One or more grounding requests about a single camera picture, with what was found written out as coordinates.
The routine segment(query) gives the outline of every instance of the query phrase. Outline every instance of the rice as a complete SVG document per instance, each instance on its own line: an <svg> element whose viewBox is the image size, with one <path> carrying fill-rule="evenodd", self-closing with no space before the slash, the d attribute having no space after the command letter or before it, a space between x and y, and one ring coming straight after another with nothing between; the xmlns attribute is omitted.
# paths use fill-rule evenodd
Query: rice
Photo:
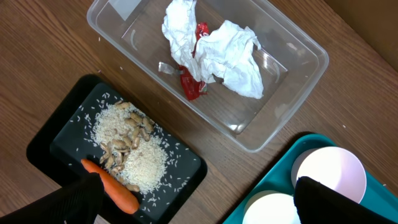
<svg viewBox="0 0 398 224"><path fill-rule="evenodd" d="M121 134L134 130L125 122L131 112L145 116L134 105L124 110L108 105L108 108L97 114L93 126L94 133L91 135L94 143L100 145L101 142L106 144L113 139L123 140ZM160 146L161 142L158 136L151 136L148 142L141 138L139 147L130 151L124 169L116 174L116 177L122 177L125 184L138 185L140 193L144 195L159 189L160 180L167 173L165 163L168 159L166 152Z"/></svg>

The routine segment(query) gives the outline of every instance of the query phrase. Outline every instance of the wood grain surface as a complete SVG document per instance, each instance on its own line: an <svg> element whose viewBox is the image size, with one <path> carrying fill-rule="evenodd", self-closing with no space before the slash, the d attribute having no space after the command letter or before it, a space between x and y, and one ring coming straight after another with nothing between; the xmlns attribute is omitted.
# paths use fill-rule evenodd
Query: wood grain surface
<svg viewBox="0 0 398 224"><path fill-rule="evenodd" d="M0 0L0 216L59 188L29 164L25 149L76 81L98 70L208 164L172 223L222 222L304 131L353 151L398 195L398 73L322 0L271 2L328 52L330 64L271 143L249 154L99 41L86 21L92 0Z"/></svg>

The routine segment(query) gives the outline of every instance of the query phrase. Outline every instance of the orange carrot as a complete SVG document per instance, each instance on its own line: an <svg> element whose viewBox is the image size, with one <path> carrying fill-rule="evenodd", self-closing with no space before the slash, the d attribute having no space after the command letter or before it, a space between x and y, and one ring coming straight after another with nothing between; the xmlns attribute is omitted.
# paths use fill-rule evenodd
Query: orange carrot
<svg viewBox="0 0 398 224"><path fill-rule="evenodd" d="M121 185L105 170L98 167L94 162L91 162L88 159L82 159L80 162L88 172L96 172L99 174L102 183L104 184L105 192L108 193L113 202L122 211L128 214L133 214L138 210L138 200L127 188Z"/></svg>

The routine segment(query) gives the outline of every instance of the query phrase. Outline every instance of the black tray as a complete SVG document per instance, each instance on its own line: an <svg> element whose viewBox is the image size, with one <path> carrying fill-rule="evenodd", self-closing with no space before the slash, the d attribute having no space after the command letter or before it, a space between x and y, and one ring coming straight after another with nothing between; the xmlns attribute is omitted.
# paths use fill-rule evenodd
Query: black tray
<svg viewBox="0 0 398 224"><path fill-rule="evenodd" d="M110 97L104 98L104 93L109 93ZM96 75L82 77L28 145L26 155L29 162L61 186L78 180L87 173L80 159L90 158L98 162L103 153L99 146L84 140L90 139L89 124L93 127L95 114L101 111L97 99L113 104L121 98ZM85 119L86 114L91 122ZM205 161L165 129L157 127L153 135L163 138L162 141L169 145L165 148L169 157L171 151L174 152L174 159L180 155L177 167L175 164L168 165L167 174L161 181L171 183L172 187L162 185L154 193L156 202L148 202L152 194L144 198L141 194L135 194L140 201L140 210L133 215L123 213L109 197L104 197L99 214L110 223L168 223L206 176ZM175 191L185 180L187 184Z"/></svg>

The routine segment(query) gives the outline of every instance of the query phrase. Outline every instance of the crumpled paper towel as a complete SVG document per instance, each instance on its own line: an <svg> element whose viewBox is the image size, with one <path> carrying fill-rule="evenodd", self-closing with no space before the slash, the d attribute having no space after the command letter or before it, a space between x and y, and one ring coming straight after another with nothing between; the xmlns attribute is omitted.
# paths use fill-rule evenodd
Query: crumpled paper towel
<svg viewBox="0 0 398 224"><path fill-rule="evenodd" d="M260 99L264 89L259 67L252 57L253 45L261 48L255 33L230 21L197 42L195 58L196 0L173 0L166 9L162 32L170 41L173 59L185 66L200 82L215 82L213 75L223 78L223 85L242 96Z"/></svg>
<svg viewBox="0 0 398 224"><path fill-rule="evenodd" d="M224 21L218 30L202 37L197 43L195 60L202 80L223 78L223 85L242 96L262 98L261 74L252 56L253 45L261 48L255 33L248 27Z"/></svg>
<svg viewBox="0 0 398 224"><path fill-rule="evenodd" d="M166 9L162 32L170 41L173 59L185 66L195 80L200 81L198 63L192 57L197 42L196 3L196 0L173 0Z"/></svg>

